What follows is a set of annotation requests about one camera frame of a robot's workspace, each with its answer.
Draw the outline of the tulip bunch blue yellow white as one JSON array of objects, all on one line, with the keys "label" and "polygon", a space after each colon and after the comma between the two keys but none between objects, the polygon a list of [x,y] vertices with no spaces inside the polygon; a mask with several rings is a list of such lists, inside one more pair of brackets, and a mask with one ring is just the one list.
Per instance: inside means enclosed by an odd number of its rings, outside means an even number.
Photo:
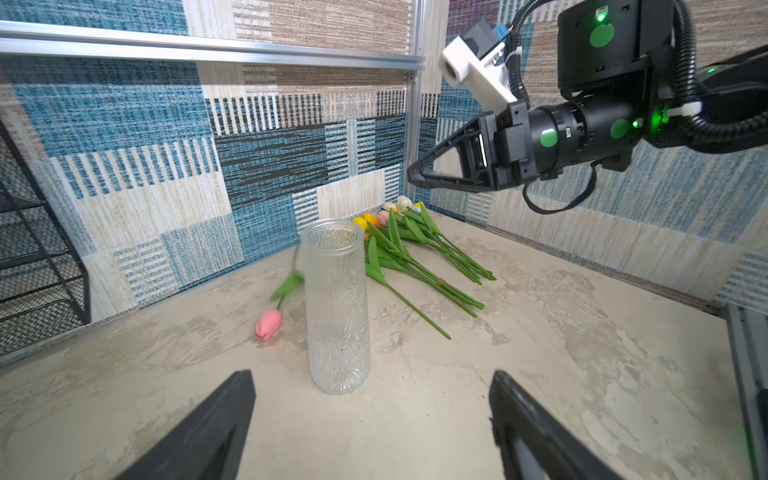
[{"label": "tulip bunch blue yellow white", "polygon": [[374,215],[378,227],[396,243],[392,232],[397,230],[401,249],[405,242],[419,244],[442,255],[448,263],[474,283],[483,279],[493,281],[495,275],[457,245],[438,227],[423,202],[413,203],[409,197],[399,196],[395,202],[385,202]]}]

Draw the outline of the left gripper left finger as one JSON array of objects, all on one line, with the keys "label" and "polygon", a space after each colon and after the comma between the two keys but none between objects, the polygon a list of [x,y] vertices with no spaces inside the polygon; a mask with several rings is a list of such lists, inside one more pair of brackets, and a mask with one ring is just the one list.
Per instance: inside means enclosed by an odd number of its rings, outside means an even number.
[{"label": "left gripper left finger", "polygon": [[118,477],[236,478],[255,401],[252,373],[234,372]]}]

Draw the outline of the tulip bunch yellow orange pink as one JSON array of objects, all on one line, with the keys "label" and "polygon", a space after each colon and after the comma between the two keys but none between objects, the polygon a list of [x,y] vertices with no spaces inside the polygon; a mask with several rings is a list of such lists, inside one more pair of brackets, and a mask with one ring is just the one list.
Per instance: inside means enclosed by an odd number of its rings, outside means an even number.
[{"label": "tulip bunch yellow orange pink", "polygon": [[398,243],[399,237],[397,230],[392,232],[393,237],[396,240],[396,243],[393,243],[389,237],[379,229],[378,222],[374,215],[375,214],[366,212],[354,219],[354,223],[362,229],[364,234],[364,245],[369,238],[375,237],[383,257],[389,257],[400,266],[403,266],[406,273],[415,277],[416,280],[434,288],[437,292],[444,295],[470,316],[474,318],[478,316],[478,312],[485,308],[484,303],[462,291],[459,287],[451,284],[418,261],[407,248],[407,244],[411,242],[405,242],[405,249],[402,250],[401,245]]}]

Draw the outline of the clear glass vase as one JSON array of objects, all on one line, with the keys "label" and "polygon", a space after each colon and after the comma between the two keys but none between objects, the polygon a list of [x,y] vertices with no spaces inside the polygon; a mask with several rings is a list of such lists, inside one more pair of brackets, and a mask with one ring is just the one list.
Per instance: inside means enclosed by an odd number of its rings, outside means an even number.
[{"label": "clear glass vase", "polygon": [[318,220],[301,250],[311,378],[325,393],[352,392],[371,368],[364,232],[351,220]]}]

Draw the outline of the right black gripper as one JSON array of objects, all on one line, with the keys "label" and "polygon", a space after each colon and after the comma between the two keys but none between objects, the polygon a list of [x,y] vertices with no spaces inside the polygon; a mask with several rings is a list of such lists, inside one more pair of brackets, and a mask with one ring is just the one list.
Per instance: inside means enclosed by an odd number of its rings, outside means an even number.
[{"label": "right black gripper", "polygon": [[538,177],[527,103],[485,112],[424,154],[407,170],[410,184],[427,189],[490,192]]}]

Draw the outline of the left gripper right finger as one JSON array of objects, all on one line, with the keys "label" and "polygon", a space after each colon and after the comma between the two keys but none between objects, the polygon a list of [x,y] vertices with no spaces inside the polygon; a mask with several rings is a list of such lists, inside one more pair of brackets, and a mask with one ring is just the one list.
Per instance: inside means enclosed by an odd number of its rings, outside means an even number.
[{"label": "left gripper right finger", "polygon": [[618,479],[503,370],[489,390],[491,423],[507,479]]}]

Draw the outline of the pink tulip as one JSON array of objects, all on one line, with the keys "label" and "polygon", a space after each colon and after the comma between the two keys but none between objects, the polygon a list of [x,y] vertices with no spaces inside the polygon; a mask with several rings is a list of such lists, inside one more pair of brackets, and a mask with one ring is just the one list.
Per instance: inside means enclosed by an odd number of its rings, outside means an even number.
[{"label": "pink tulip", "polygon": [[257,341],[266,342],[280,330],[283,323],[282,309],[285,300],[294,290],[304,284],[305,276],[298,266],[300,252],[301,245],[298,245],[294,251],[289,275],[270,296],[270,300],[275,303],[274,307],[264,311],[256,323],[254,338]]}]

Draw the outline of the white tulip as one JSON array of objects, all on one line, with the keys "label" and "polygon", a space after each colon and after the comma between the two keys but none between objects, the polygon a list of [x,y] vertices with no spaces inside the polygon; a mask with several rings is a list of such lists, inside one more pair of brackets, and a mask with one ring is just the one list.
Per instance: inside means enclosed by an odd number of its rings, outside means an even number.
[{"label": "white tulip", "polygon": [[443,338],[452,339],[442,326],[432,319],[417,302],[414,302],[414,293],[409,290],[409,287],[415,286],[416,278],[406,273],[405,268],[394,260],[383,257],[375,237],[365,242],[365,273],[369,279],[387,289]]}]

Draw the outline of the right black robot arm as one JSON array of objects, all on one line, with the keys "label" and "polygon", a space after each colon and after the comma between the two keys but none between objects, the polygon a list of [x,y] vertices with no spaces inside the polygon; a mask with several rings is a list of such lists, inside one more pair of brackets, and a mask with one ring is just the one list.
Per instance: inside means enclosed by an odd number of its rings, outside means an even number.
[{"label": "right black robot arm", "polygon": [[424,154],[411,184],[471,193],[557,178],[573,165],[626,170],[634,147],[730,153],[767,142],[767,51],[705,67],[681,1],[584,1],[557,19],[562,102],[532,107],[522,75],[525,3],[498,36],[477,21],[443,50],[446,82],[481,113]]}]

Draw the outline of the aluminium frame crossbar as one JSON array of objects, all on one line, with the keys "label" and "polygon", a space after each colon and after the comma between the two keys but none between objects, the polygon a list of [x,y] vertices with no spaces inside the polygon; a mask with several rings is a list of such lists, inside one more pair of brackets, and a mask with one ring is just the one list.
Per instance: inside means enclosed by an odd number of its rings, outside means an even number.
[{"label": "aluminium frame crossbar", "polygon": [[99,28],[1,22],[3,55],[421,71],[425,58]]}]

